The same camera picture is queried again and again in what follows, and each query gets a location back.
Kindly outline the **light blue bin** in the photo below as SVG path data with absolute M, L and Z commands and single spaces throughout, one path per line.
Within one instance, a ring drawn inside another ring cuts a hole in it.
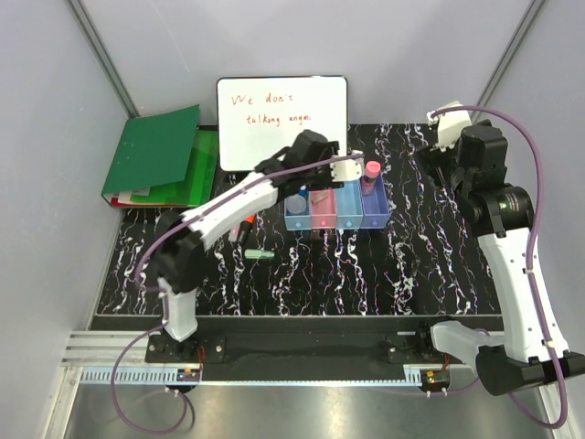
M 290 215 L 286 209 L 286 199 L 284 200 L 284 221 L 287 230 L 309 230 L 311 229 L 311 214 L 309 206 L 309 191 L 306 194 L 299 192 L 294 195 L 302 195 L 307 199 L 307 209 L 304 215 L 294 216 Z
M 357 230 L 360 228 L 364 213 L 359 181 L 345 182 L 343 187 L 335 190 L 335 208 L 338 230 Z

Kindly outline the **small white eraser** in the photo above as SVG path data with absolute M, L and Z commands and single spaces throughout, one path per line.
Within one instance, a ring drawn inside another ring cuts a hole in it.
M 311 197 L 311 201 L 313 203 L 319 203 L 321 201 L 323 201 L 324 199 L 328 198 L 328 194 L 327 193 L 315 193 L 314 195 L 312 195 Z

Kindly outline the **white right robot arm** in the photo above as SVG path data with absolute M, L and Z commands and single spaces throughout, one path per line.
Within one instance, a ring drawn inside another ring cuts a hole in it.
M 436 184 L 454 192 L 491 271 L 504 333 L 488 336 L 446 318 L 425 325 L 416 354 L 430 363 L 448 354 L 472 366 L 495 396 L 583 374 L 583 355 L 570 350 L 557 325 L 537 252 L 527 249 L 534 209 L 523 188 L 505 181 L 507 140 L 488 120 L 450 133 L 419 158 Z

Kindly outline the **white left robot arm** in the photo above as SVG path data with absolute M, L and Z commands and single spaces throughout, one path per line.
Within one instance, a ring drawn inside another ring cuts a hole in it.
M 162 318 L 155 330 L 173 359 L 186 362 L 197 353 L 197 273 L 200 259 L 215 242 L 301 188 L 341 187 L 360 174 L 360 158 L 343 151 L 337 141 L 305 129 L 290 145 L 263 158 L 236 186 L 199 207 L 160 216 L 154 241 L 133 268 L 133 282 L 161 301 Z

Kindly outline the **purple plastic bin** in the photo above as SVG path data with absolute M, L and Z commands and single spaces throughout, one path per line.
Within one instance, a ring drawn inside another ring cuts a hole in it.
M 382 177 L 375 180 L 361 177 L 359 180 L 363 219 L 360 228 L 382 230 L 389 221 L 390 209 Z

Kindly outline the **pink plastic bin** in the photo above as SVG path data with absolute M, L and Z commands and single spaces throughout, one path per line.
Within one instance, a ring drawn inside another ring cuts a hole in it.
M 328 198 L 319 203 L 313 203 L 311 197 L 315 193 L 327 193 Z M 313 230 L 334 229 L 336 227 L 337 212 L 335 191 L 333 189 L 311 191 L 309 193 L 309 203 Z

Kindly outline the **clear jar of clips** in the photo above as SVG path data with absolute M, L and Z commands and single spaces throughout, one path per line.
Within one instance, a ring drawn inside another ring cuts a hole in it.
M 307 199 L 302 195 L 293 195 L 286 199 L 286 209 L 290 215 L 304 215 L 307 209 Z

